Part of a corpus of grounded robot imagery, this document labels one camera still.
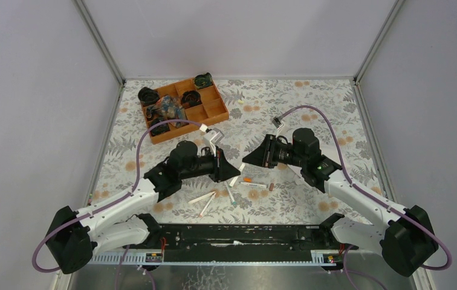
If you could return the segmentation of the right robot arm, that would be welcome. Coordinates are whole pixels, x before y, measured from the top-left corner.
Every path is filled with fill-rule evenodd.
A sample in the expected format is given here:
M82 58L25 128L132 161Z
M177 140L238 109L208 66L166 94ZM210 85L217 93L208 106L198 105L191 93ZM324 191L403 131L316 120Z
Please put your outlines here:
M322 154L311 129L296 129L290 143L283 136L267 134L242 161L269 169L279 163L300 168L308 185L343 201L369 221L363 224L333 214L322 226L328 228L336 241L378 254L402 276L411 276L439 248L424 209L417 205L406 208L382 196L364 195L361 184L351 183L342 166Z

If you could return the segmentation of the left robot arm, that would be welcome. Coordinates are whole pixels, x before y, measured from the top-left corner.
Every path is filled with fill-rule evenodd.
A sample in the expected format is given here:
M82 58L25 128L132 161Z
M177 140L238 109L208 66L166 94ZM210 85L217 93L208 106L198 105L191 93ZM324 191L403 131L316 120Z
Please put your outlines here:
M159 225L149 214L137 212L178 192L183 180L208 176L213 182L224 182L241 174L220 147L204 147L201 154L198 150L195 143L181 141L136 186L79 210L69 206L58 210L45 241L58 270L71 274L98 253L155 242Z

